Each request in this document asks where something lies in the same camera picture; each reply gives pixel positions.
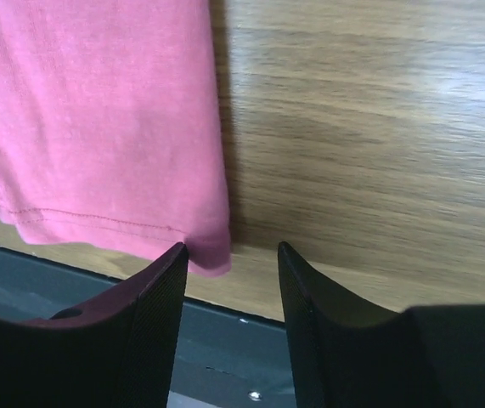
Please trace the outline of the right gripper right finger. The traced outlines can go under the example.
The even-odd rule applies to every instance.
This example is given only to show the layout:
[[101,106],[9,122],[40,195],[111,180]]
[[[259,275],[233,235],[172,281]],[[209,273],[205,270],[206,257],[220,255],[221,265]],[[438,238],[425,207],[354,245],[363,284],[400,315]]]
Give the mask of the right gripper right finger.
[[397,313],[278,247],[300,407],[485,407],[485,304]]

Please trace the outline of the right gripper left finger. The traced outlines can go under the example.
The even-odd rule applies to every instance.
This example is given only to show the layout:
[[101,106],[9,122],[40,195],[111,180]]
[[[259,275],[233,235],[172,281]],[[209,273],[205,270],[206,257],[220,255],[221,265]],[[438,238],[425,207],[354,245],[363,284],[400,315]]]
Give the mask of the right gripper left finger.
[[0,319],[0,407],[164,407],[189,254],[150,266],[47,319]]

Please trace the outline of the red t shirt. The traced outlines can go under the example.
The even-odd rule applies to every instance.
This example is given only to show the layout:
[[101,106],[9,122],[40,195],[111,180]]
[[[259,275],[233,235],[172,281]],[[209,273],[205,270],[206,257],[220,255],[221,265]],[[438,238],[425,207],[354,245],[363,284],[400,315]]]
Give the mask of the red t shirt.
[[0,220],[229,271],[208,2],[0,1]]

